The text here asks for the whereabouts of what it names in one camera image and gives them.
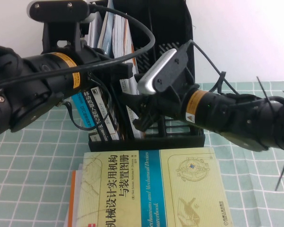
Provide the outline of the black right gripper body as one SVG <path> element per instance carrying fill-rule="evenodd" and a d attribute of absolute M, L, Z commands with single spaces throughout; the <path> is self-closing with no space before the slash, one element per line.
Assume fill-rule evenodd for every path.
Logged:
<path fill-rule="evenodd" d="M 164 92 L 146 95 L 145 124 L 152 125 L 162 116 L 191 124 L 191 114 L 186 112 L 191 95 L 192 89 L 190 88 L 180 88 L 178 90 L 168 88 Z"/>

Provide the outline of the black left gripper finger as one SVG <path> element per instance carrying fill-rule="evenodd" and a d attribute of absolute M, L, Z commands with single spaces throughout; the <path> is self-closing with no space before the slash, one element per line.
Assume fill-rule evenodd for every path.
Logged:
<path fill-rule="evenodd" d="M 114 79 L 130 79 L 133 76 L 133 64 L 121 63 L 114 67 Z"/>

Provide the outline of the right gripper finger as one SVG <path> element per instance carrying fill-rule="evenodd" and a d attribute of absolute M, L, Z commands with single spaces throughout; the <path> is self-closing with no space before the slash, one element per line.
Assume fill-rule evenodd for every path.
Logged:
<path fill-rule="evenodd" d="M 141 115 L 138 119 L 133 121 L 134 127 L 142 132 L 145 132 L 148 128 L 150 128 L 156 121 L 158 120 L 157 114 L 145 114 Z"/>
<path fill-rule="evenodd" d="M 146 112 L 154 109 L 153 95 L 121 94 L 121 103 L 134 112 Z"/>

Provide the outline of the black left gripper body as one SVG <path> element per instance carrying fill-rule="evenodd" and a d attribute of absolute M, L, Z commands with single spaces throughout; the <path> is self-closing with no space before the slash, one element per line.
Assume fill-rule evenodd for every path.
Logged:
<path fill-rule="evenodd" d="M 80 44 L 81 51 L 79 52 L 80 64 L 101 64 L 104 61 L 112 61 L 107 54 L 104 53 L 102 49 L 94 49 L 87 44 Z M 113 66 L 104 66 L 102 68 L 97 68 L 96 70 L 81 72 L 81 82 L 88 82 L 89 75 L 95 76 L 102 82 L 112 82 L 113 81 Z"/>

